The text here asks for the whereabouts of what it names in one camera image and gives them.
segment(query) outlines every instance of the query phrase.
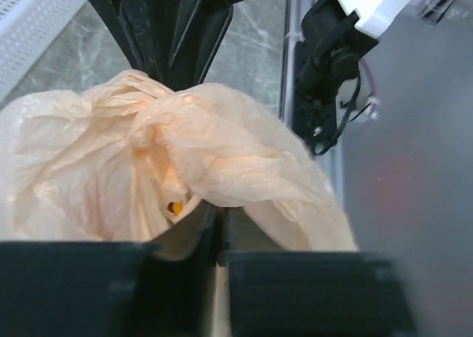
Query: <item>gray wall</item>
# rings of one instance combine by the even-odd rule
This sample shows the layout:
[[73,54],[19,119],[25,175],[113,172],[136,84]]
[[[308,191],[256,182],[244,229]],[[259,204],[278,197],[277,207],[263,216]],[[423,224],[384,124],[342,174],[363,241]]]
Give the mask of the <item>gray wall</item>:
[[361,248],[400,259],[427,336],[473,336],[473,30],[401,16],[369,55],[379,119],[344,135]]

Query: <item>translucent plastic bag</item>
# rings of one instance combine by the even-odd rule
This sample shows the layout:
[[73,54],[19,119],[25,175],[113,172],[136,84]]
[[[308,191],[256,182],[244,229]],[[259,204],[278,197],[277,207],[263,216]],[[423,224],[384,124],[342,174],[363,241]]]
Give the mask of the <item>translucent plastic bag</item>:
[[[0,239],[146,241],[204,199],[245,206],[289,249],[355,248],[301,141],[219,84],[174,93],[122,72],[81,95],[17,99],[0,135]],[[187,205],[175,217],[170,202]]]

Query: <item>orange object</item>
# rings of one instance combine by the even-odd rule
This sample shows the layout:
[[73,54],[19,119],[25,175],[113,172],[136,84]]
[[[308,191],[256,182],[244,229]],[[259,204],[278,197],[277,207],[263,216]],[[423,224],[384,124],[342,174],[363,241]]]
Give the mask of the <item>orange object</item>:
[[174,215],[179,215],[180,212],[183,210],[183,204],[181,202],[173,202],[172,203],[172,213]]

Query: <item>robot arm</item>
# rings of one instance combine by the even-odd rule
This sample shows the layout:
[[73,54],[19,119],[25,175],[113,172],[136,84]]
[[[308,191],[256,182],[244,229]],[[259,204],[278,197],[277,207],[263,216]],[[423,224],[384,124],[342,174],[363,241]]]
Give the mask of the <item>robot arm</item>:
[[386,31],[394,18],[414,0],[337,0],[344,12],[356,12],[359,20],[355,28],[373,38]]
[[[294,48],[293,128],[315,155],[326,153],[355,109],[359,89],[359,61],[378,43],[395,17],[410,6],[422,18],[432,21],[452,0],[316,0],[301,22],[304,41]],[[337,121],[338,89],[358,79],[355,94]]]

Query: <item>black plastic mount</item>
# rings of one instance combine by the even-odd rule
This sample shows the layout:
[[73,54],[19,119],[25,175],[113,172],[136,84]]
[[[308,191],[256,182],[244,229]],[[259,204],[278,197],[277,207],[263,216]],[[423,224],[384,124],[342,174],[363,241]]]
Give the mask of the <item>black plastic mount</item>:
[[338,0],[317,0],[302,19],[310,56],[296,88],[309,99],[329,103],[338,88],[358,75],[358,61],[378,43],[355,28],[356,12],[347,16]]
[[234,337],[415,336],[387,260],[286,252],[206,202],[148,243],[0,243],[0,336],[209,336],[217,257]]
[[355,28],[338,0],[317,0],[302,19],[304,42],[295,48],[293,130],[310,148],[324,147],[337,131],[335,98],[357,77],[358,62],[378,43]]
[[241,0],[89,0],[134,69],[173,90],[203,82]]

